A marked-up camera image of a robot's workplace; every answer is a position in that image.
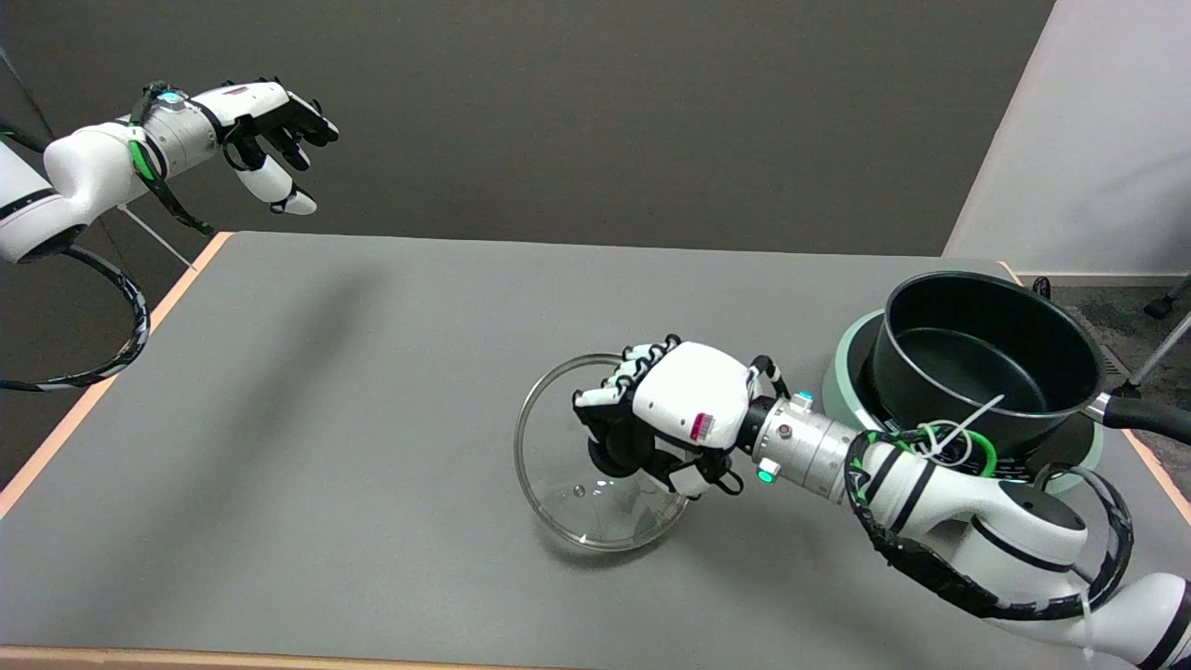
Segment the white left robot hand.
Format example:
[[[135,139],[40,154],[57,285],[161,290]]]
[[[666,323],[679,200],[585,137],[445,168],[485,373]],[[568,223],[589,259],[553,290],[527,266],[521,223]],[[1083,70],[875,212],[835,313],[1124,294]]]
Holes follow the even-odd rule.
[[[311,168],[306,144],[328,148],[339,140],[339,127],[318,102],[299,98],[278,79],[258,79],[227,82],[194,95],[191,104],[207,117],[216,148],[260,202],[275,215],[314,215],[314,198],[289,170]]]

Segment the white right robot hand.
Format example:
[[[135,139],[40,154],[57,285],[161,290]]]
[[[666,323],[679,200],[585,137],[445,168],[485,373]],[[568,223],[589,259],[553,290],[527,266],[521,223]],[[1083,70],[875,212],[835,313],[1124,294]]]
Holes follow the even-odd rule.
[[[667,336],[622,347],[621,364],[600,386],[574,392],[570,408],[601,472],[644,474],[697,500],[727,478],[755,376],[719,349]]]

